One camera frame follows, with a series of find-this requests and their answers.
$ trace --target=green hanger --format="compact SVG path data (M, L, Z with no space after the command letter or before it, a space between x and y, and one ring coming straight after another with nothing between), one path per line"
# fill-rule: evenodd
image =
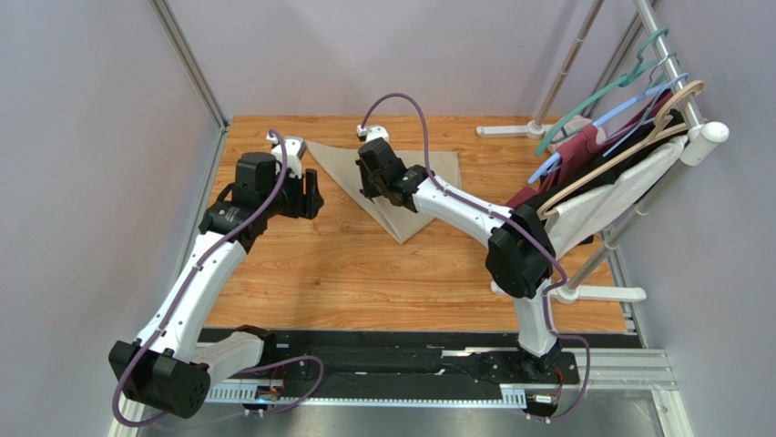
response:
M656 59L651 62L647 62L644 64L644 50L647 49L647 47L652 44L652 42L658 38L658 36L666 36L669 34L669 29L667 27L661 27L660 29L656 30L655 33L649 36L646 41L644 41L644 44L641 45L641 47L638 49L638 52L636 53L636 59L637 63L633 67L633 70L631 70L629 73L626 73L622 76L620 76L617 80L612 82L611 84L605 86L600 91L598 91L593 96L590 96L587 100L582 102L581 105L578 107L575 107L574 110L572 110L570 113L568 113L565 117L561 118L552 126L552 129L550 129L549 132L545 135L545 137L542 139L541 144L539 144L539 147L536 148L535 154L539 157L542 155L542 152L545 151L548 145L555 144L559 141L562 141L565 138L571 137L572 135L576 134L580 129L575 130L574 132L571 132L570 134L566 134L564 138L560 138L558 141L554 141L553 138L557 133L563 128L563 126L568 123L569 120L571 120L571 117L578 115L583 110L585 110L586 107L589 107L592 105L596 100L599 100L601 97L605 96L606 93L609 91L617 88L617 87L625 87L628 86L638 80L639 77L641 77L642 74L644 74L645 71L657 66L660 64L661 60Z

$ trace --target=garment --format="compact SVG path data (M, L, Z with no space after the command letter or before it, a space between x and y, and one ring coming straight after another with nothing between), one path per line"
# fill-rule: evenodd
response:
M599 232L636 203L679 159L686 136L673 137L623 172L614 184L594 188L555 207L545 225L558 258Z
M666 102L671 99L673 94L670 91L665 91L660 96L659 100L655 103L655 106L649 111L647 119L653 118L658 111L665 105ZM550 173L547 178L542 182L539 188L540 193L545 193L548 189L554 187L557 184L563 183L565 180L575 175L581 170L588 162L592 161L596 156L604 153L610 147L617 144L620 138L630 132L633 127L637 126L644 117L644 113L649 106L647 105L641 111L633 116L625 126L623 126L613 137L607 138L602 144L598 144L596 136L598 134L597 127L593 125L587 125L582 128L576 135L570 140L561 144L557 148L557 153L560 154L560 169Z
M671 109L669 112L671 116L673 117L668 124L668 127L674 127L676 125L680 125L684 123L684 117L682 117L681 113L677 111L676 109ZM539 210L542 205L545 204L548 200L550 200L555 194L557 194L559 191L564 189L565 187L573 184L577 180L584 177L587 173L590 173L591 171L595 170L596 168L599 168L607 163L610 159L619 156L619 154L625 152L628 150L630 146L634 146L637 143L641 142L643 139L647 138L649 133L652 131L653 126L652 125L645 125L640 127L634 135L632 135L628 140L626 140L620 147L616 148L611 154L609 154L607 157L604 157L603 155L598 155L595 158L593 158L592 161L587 163L582 169L580 169L575 175L569 177L568 179L564 180L563 183L560 183L558 185L553 186L552 188L548 189L544 193L538 193L532 198L526 200L524 203L527 204L529 207ZM593 180L589 181L584 186L578 188L573 193L570 193L568 198L574 198L576 196L579 196L582 193L588 192L591 189L598 188L607 184L614 184L617 178L621 174L623 174L626 170L629 168L635 166L638 162L641 162L649 156L650 153L655 151L658 147L662 146L663 144L667 143L670 140L670 138L665 138L661 141L657 141L647 147L644 147L639 152L635 153L633 156L628 157L627 159L623 160L622 162L616 164L603 174L599 175L597 178L594 178Z
M307 142L307 149L326 173L399 244L404 244L434 219L425 214L415 214L407 208L397 208L391 205L387 198L365 198L360 192L362 182L361 174L355 165L358 159L356 150L324 146L312 141ZM396 156L401 158L407 167L424 162L421 151L396 150ZM434 173L444 178L447 183L456 188L461 187L461 169L456 152L431 152L431 165Z
M526 203L526 200L529 200L537 194L539 193L535 189L531 187L523 187L523 189L518 191L517 194L515 194L512 198L509 199L509 201L506 202L506 205L510 208L517 208L517 205Z

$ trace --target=clothing rack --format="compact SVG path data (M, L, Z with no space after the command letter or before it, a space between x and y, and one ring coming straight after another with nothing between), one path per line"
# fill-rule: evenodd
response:
M649 0L634 0L637 14L643 23L644 30L648 35L658 30L657 20L655 19L655 10ZM672 80L681 75L679 62L670 54L666 38L658 36L652 43L655 48L655 54L658 59L666 58L662 63L663 72L667 80ZM619 62L613 58L610 62ZM679 92L687 83L684 79L677 81L671 86L674 93ZM680 178L691 168L697 166L719 143L728 139L730 134L728 128L718 122L704 124L703 115L700 113L695 97L690 95L682 102L682 115L688 125L689 144L682 152L679 161L656 183L646 196L620 221L616 228L611 230L604 237L603 242L596 252L583 264L577 273L569 280L565 286L567 290L575 290L579 285L598 267L598 265L607 258L612 250L619 246L619 242L624 235L628 233L641 219L647 216L654 208L657 202L665 195L668 187Z
M628 30L622 36L617 49L608 64L604 68L601 78L598 80L596 88L592 94L606 86L618 73L626 56L629 55L637 40L639 29L643 29L647 35L654 34L659 26L655 18L654 5L660 0L634 0L636 14L631 20ZM603 2L595 0L590 7L587 18L573 43L566 61L558 73L555 83L550 88L545 103L542 106L539 116L527 127L479 127L477 133L481 137L513 137L529 136L532 138L542 137L552 126L544 125L544 116L549 110L549 106L555 100L555 97L568 74L568 69L576 57L578 49L584 42L587 31L598 13ZM655 54L658 59L665 59L660 65L668 81L677 78L682 74L679 69L679 62L674 57L675 53L669 49L665 36L658 36L652 41ZM671 89L678 93L686 86L684 79L676 81ZM590 108L586 117L592 116L595 107ZM640 200L634 208L619 222L612 230L603 232L603 241L596 252L585 262L577 273L568 281L568 283L551 293L552 296L564 303L571 303L577 299L593 300L619 300L623 302L634 302L646 298L644 290L639 288L626 288L629 286L627 275L621 271L621 265L618 257L613 257L613 273L616 279L617 287L585 287L582 282L604 261L613 251L619 247L619 242L629 230L631 230L642 218L646 217L659 200L665 195L668 188L679 179L684 173L692 167L697 166L711 150L719 143L727 140L729 135L728 128L719 122L704 123L703 115L700 113L698 105L693 95L689 95L681 102L681 112L685 123L688 126L689 143L679 157L679 160L666 172L665 175L651 188L651 190Z

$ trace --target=beige cloth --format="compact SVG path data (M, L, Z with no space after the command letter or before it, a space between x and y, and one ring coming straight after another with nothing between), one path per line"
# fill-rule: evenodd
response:
M361 173L355 163L357 150L324 146L312 141L307 141L307 149L329 176L399 244L404 244L434 219L425 214L415 214L407 208L395 207L387 198L374 198L373 202L365 198L359 192L362 186ZM396 156L407 167L424 164L422 151L396 150ZM450 185L461 187L461 169L456 152L431 152L431 168Z

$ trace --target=hanging garment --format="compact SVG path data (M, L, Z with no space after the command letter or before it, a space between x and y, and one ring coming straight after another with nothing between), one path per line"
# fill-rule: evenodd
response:
M599 232L644 195L679 159L686 136L673 137L626 170L614 184L557 205L545 225L558 258Z
M682 117L681 113L677 110L671 110L669 113L673 118L669 122L668 127L679 128L678 132L672 135L672 137L675 137L676 135L681 135L687 130L686 127L684 127L684 118ZM610 159L614 159L618 157L626 150L628 150L628 148L631 147L632 145L636 145L637 143L645 139L649 135L650 131L651 131L650 126L640 127L639 130L636 132L636 134L634 134L631 138L629 138L626 144L623 144L623 147L618 147L618 149L615 150L615 152L609 157L604 158L603 156L600 156L600 155L594 157L592 161L588 162L585 166L583 166L575 175L566 179L562 184L555 185L554 187L548 189L544 193L539 193L531 187L525 187L522 190L520 190L517 194L515 194L514 197L509 199L509 201L506 202L506 205L510 208L516 208L518 205L526 203L531 208L539 211L542 208L542 206L547 201L549 201L553 196L562 192L565 188L568 188L571 184L579 181L586 174L592 171L595 171L598 168L603 167L604 165L607 164L607 162ZM638 162L646 158L656 148L668 142L669 139L670 137L662 138L661 140L656 141L655 143L644 147L639 152L629 156L628 159L625 159L622 162L617 163L614 167L609 168L601 175L598 175L596 178L593 178L592 180L588 181L582 187L575 189L573 192L569 193L567 197L568 198L576 197L592 189L595 189L607 184L614 184L617 178L619 178L621 174L623 174L626 170L628 170L628 168L636 165Z
M703 92L705 83L702 80L695 80L687 84L680 91L678 91L668 102L658 111L655 117L652 119L652 128L643 140L634 145L626 145L626 149L619 147L614 150L608 156L602 155L607 161L598 168L593 169L590 172L582 175L578 180L569 184L557 192L553 197L547 200L537 211L541 219L546 219L549 215L548 211L552 209L556 204L562 202L565 198L571 198L574 192L584 187L590 181L595 180L604 173L609 172L612 168L618 168L623 165L632 162L632 159L642 154L645 150L650 150L659 141L675 137L678 133L687 130L687 125L682 123L674 127L669 127L671 123L675 123L678 119L676 117L679 113L675 109L671 109L681 103L688 96L697 96Z
M627 122L627 124L618 131L619 134L615 134L615 136L607 138L607 140L602 144L598 144L596 140L598 133L598 129L596 127L592 125L583 127L582 130L580 130L573 138L558 146L557 153L560 155L560 169L550 173L547 176L547 178L542 182L539 192L545 193L548 189L554 187L557 184L563 183L569 177L575 175L596 156L604 153L610 147L614 146L621 137L636 127L643 118L653 118L660 111L660 109L663 108L663 105L669 101L671 96L672 95L669 91L663 93L663 95L661 95L658 102L655 104L652 110L649 111L649 114L647 114L646 117L644 117L644 113L647 111L649 106L642 108L638 114L633 116ZM646 137L650 130L651 127L637 130L636 134L634 135L637 135L639 132L641 132L643 137ZM627 144L636 143L630 142L630 139L628 139Z

